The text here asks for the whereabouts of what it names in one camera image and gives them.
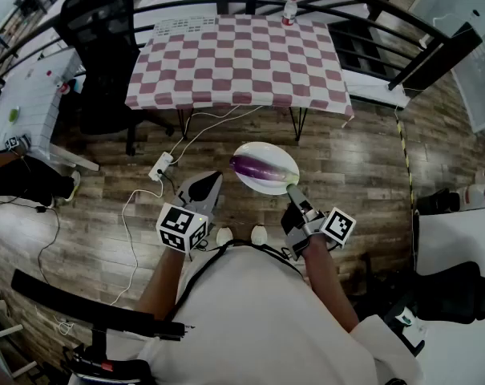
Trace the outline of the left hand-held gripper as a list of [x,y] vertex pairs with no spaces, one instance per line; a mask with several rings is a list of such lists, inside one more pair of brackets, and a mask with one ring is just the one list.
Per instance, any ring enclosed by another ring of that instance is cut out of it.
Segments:
[[156,222],[163,245],[190,252],[208,236],[222,182],[222,173],[208,171],[182,183],[172,202],[164,204]]

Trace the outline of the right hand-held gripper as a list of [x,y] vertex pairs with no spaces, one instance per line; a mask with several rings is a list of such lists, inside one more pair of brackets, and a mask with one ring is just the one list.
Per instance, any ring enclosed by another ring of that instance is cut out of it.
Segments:
[[338,208],[327,214],[316,210],[295,184],[288,184],[286,192],[291,203],[281,218],[281,226],[286,234],[285,245],[293,260],[299,259],[314,235],[325,238],[329,251],[344,248],[357,223],[354,218]]

